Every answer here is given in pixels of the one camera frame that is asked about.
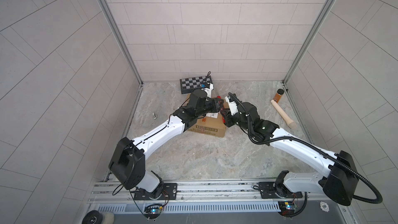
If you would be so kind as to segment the brown cardboard express box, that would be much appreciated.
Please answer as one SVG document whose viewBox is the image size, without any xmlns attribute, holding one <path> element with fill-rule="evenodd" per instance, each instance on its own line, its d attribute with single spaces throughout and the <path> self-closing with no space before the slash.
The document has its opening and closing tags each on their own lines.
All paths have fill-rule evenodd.
<svg viewBox="0 0 398 224">
<path fill-rule="evenodd" d="M 197 113 L 197 109 L 195 108 L 190 107 L 188 111 L 191 116 L 197 117 L 197 121 L 193 123 L 190 120 L 188 124 L 185 124 L 185 132 L 191 131 L 219 138 L 225 136 L 227 127 L 223 123 L 223 117 L 220 112 L 208 113 L 206 116 L 203 116 L 202 112 Z"/>
</svg>

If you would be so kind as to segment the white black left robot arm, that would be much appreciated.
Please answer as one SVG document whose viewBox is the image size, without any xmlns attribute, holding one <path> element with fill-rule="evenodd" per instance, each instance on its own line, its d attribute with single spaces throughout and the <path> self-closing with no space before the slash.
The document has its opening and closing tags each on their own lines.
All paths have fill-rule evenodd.
<svg viewBox="0 0 398 224">
<path fill-rule="evenodd" d="M 170 114 L 167 121 L 132 140 L 121 139 L 108 168 L 126 190 L 138 188 L 148 192 L 151 198 L 158 198 L 164 182 L 157 174 L 146 170 L 146 159 L 167 141 L 195 125 L 199 118 L 220 112 L 223 103 L 223 99 L 210 98 L 204 90 L 195 89 L 186 104 Z"/>
</svg>

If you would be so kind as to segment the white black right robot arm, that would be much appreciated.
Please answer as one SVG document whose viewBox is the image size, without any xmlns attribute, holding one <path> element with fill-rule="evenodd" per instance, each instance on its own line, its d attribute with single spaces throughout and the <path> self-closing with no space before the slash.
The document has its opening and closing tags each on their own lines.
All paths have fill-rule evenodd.
<svg viewBox="0 0 398 224">
<path fill-rule="evenodd" d="M 269 145 L 280 149 L 312 167 L 314 173 L 282 171 L 271 190 L 279 197 L 287 198 L 294 193 L 325 194 L 334 202 L 349 206 L 358 184 L 358 178 L 336 165 L 342 162 L 352 168 L 352 158 L 346 152 L 335 154 L 321 149 L 290 134 L 279 125 L 261 119 L 254 105 L 225 98 L 227 108 L 221 110 L 227 127 L 236 125 L 245 131 L 256 145 Z"/>
</svg>

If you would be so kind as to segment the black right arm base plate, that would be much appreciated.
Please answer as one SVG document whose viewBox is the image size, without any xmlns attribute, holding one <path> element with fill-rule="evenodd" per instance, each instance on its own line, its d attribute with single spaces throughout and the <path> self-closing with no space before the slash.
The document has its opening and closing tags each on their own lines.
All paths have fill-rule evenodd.
<svg viewBox="0 0 398 224">
<path fill-rule="evenodd" d="M 253 186 L 253 189 L 260 192 L 262 199 L 303 198 L 301 192 L 291 192 L 283 184 L 275 182 L 259 182 Z"/>
</svg>

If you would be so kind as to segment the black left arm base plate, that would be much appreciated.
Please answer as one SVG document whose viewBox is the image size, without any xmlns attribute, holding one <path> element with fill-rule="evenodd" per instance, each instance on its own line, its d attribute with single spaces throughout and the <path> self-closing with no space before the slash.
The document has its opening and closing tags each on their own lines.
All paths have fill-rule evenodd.
<svg viewBox="0 0 398 224">
<path fill-rule="evenodd" d="M 138 188 L 134 193 L 134 200 L 175 200 L 177 194 L 177 183 L 161 183 L 153 192 Z"/>
</svg>

